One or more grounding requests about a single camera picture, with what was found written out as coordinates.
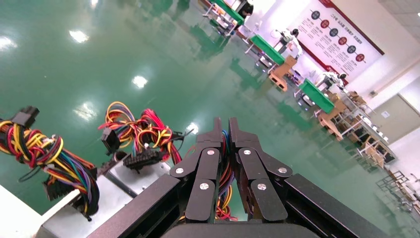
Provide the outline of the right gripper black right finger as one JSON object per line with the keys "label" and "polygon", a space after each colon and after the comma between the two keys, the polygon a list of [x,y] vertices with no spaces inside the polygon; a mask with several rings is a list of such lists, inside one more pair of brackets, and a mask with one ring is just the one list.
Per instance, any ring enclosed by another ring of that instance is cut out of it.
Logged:
{"label": "right gripper black right finger", "polygon": [[248,220],[283,223],[288,217],[284,181],[293,170],[266,153],[256,134],[241,130],[237,118],[229,119],[228,138],[229,159]]}

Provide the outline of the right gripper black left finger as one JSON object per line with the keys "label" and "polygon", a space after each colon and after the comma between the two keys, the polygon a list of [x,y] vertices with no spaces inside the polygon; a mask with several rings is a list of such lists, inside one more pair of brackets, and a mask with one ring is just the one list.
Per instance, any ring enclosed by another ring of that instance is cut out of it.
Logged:
{"label": "right gripper black left finger", "polygon": [[213,120],[213,129],[198,134],[196,150],[182,159],[169,174],[181,181],[179,198],[186,223],[213,223],[221,176],[223,149],[222,123],[219,117]]}

